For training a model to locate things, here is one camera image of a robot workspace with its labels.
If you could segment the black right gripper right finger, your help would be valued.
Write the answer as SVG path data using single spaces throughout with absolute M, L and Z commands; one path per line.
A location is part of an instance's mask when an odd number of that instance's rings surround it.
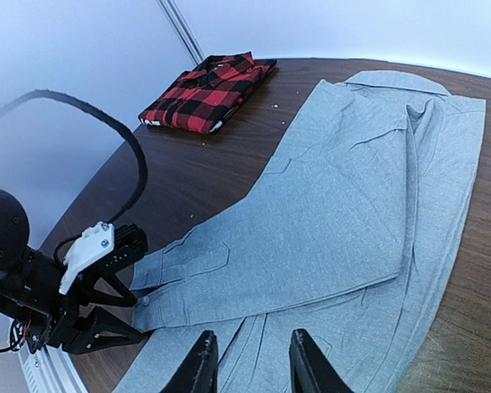
M 289 357 L 292 392 L 353 393 L 305 329 L 291 333 Z

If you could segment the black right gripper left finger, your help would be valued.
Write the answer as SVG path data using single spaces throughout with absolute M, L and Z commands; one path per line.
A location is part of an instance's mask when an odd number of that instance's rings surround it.
M 218 338 L 203 331 L 160 393 L 211 393 L 218 390 Z

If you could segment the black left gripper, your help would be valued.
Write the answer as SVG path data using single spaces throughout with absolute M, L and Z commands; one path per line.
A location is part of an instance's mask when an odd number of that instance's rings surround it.
M 110 262 L 96 262 L 85 269 L 85 284 L 78 278 L 69 291 L 59 292 L 63 269 L 51 261 L 27 261 L 20 304 L 27 312 L 26 333 L 30 354 L 50 346 L 73 355 L 83 355 L 116 346 L 140 343 L 145 335 L 111 312 L 95 307 L 87 317 L 80 308 L 89 303 L 130 308 L 137 297 L 122 283 Z M 99 291 L 95 285 L 104 280 L 118 296 Z

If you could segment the grey long sleeve shirt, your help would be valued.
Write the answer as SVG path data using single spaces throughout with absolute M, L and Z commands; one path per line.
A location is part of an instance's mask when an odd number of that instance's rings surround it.
M 319 82 L 242 200 L 136 264 L 151 336 L 117 391 L 160 391 L 211 330 L 221 392 L 287 392 L 297 328 L 353 391 L 395 391 L 457 256 L 485 115 L 408 73 Z

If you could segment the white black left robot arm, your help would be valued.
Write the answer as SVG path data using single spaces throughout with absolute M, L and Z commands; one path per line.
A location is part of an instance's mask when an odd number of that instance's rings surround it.
M 108 311 L 132 308 L 136 296 L 117 273 L 148 251 L 135 224 L 99 222 L 69 239 L 63 261 L 29 247 L 21 203 L 0 189 L 0 314 L 13 320 L 8 350 L 48 347 L 73 355 L 140 343 L 144 335 Z

